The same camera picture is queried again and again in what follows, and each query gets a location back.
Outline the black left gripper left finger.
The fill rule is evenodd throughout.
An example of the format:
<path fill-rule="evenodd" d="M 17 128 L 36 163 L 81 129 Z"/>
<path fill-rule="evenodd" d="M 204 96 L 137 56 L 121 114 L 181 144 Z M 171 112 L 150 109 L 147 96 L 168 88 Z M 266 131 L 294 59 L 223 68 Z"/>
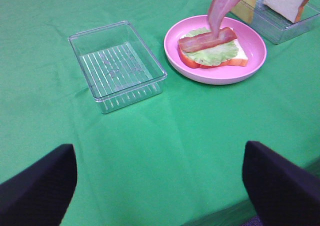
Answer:
<path fill-rule="evenodd" d="M 2 226 L 58 226 L 77 185 L 72 144 L 62 144 L 0 185 Z"/>

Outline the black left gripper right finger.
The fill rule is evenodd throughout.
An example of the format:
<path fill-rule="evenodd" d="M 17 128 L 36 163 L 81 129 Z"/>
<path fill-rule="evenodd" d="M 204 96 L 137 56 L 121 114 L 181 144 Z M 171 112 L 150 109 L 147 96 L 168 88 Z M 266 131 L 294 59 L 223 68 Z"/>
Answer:
<path fill-rule="evenodd" d="M 242 181 L 264 226 L 318 226 L 320 180 L 259 141 L 245 144 Z"/>

